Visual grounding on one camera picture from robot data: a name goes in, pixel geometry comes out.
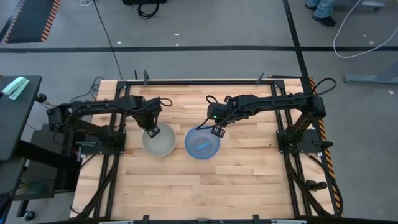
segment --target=blue bowl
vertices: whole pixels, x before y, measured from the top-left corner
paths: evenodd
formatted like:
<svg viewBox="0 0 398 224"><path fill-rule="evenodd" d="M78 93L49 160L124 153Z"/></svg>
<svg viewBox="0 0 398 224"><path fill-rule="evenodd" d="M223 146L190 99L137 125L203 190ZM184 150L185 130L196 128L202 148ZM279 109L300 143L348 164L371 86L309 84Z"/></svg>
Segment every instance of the blue bowl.
<svg viewBox="0 0 398 224"><path fill-rule="evenodd" d="M220 149L220 138L211 133L211 129L189 130L185 137L185 149L196 159L209 159Z"/></svg>

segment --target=wooden tabletop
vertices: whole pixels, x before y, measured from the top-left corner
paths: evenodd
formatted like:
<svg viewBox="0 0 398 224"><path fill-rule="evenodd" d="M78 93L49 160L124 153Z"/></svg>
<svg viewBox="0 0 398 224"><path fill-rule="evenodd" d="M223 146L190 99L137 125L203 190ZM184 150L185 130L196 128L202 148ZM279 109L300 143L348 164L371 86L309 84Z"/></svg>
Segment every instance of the wooden tabletop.
<svg viewBox="0 0 398 224"><path fill-rule="evenodd" d="M103 80L98 100L113 99L116 80ZM299 80L285 80L286 92L302 92ZM173 106L163 107L158 122L170 125L176 135L175 149L165 157L152 157L142 149L143 130L133 118L126 120L126 147L121 156L111 219L252 219L293 218L283 155L279 153L274 111L262 112L230 124L221 148L211 159L192 158L185 150L184 137L206 118L206 95L223 102L227 95L271 96L269 85L178 85L132 86L131 95L170 98ZM293 121L300 111L291 110ZM110 114L96 115L93 123L109 124ZM285 114L284 127L287 126ZM97 155L80 172L73 208L80 212L98 187L103 156ZM322 168L301 155L306 179L326 181ZM302 197L296 187L300 211ZM333 213L329 191L313 192L323 208ZM101 214L104 214L107 192Z"/></svg>

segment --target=jeans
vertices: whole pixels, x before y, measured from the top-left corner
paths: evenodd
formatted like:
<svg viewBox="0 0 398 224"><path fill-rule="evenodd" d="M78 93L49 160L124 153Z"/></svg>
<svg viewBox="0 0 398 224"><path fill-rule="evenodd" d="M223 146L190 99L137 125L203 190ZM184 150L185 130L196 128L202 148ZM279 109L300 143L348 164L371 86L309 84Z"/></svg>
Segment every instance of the jeans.
<svg viewBox="0 0 398 224"><path fill-rule="evenodd" d="M310 7L317 7L313 13L316 18L322 19L330 16L333 12L333 5L336 0L307 0L307 5Z"/></svg>

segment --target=gray concrete floor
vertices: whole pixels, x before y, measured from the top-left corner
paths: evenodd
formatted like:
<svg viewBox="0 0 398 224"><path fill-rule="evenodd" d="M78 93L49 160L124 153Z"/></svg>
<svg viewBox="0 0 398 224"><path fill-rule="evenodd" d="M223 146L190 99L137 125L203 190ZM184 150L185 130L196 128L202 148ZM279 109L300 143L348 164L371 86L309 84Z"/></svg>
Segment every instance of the gray concrete floor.
<svg viewBox="0 0 398 224"><path fill-rule="evenodd" d="M94 6L81 7L79 2L62 1L47 42L2 42L0 47L108 47ZM301 46L331 46L338 27L325 28L311 20L311 11L304 8L304 2L289 1ZM387 39L397 25L398 4L384 2L388 7L380 12L354 12L342 30L338 45L369 46L369 41L377 45ZM16 0L0 2L0 26L5 24L15 4ZM139 19L133 7L119 1L98 0L97 5L111 42L117 47L293 46L280 0L170 0L148 21ZM338 25L347 12L333 13ZM398 37L389 45L398 45ZM345 216L398 220L395 210L398 140L394 132L398 125L398 87L342 82L349 73L383 71L397 60L398 52L373 52L353 59L338 58L333 52L303 54L308 73L315 80L325 77L338 80L337 89L324 96L328 112L325 126L329 140L335 143L331 153ZM143 69L148 70L151 78L257 78L262 72L300 76L294 52L118 52L116 56L124 78L134 78L134 69L140 74ZM55 104L85 93L98 75L105 79L119 78L109 52L0 54L0 73L42 75L40 92ZM34 105L28 124L40 129L46 122L45 108ZM28 141L31 134L32 129L26 128L22 138ZM37 212L31 223L66 219L72 200L73 194L59 194L52 199L31 201L29 209ZM14 218L18 205L13 204L8 223L25 222Z"/></svg>

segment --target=black shoe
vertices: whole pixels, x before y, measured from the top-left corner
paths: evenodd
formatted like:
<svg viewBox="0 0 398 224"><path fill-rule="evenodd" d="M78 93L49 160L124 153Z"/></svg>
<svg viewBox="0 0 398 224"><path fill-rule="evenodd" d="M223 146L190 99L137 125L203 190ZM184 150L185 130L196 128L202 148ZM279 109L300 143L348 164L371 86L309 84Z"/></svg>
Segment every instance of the black shoe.
<svg viewBox="0 0 398 224"><path fill-rule="evenodd" d="M315 6L315 7L310 7L309 5L307 5L307 3L305 3L305 7L306 7L307 9L311 9L311 10L316 10L316 9L317 9L316 6Z"/></svg>
<svg viewBox="0 0 398 224"><path fill-rule="evenodd" d="M334 27L336 25L336 22L330 16L326 18L317 18L312 15L312 19L327 27Z"/></svg>

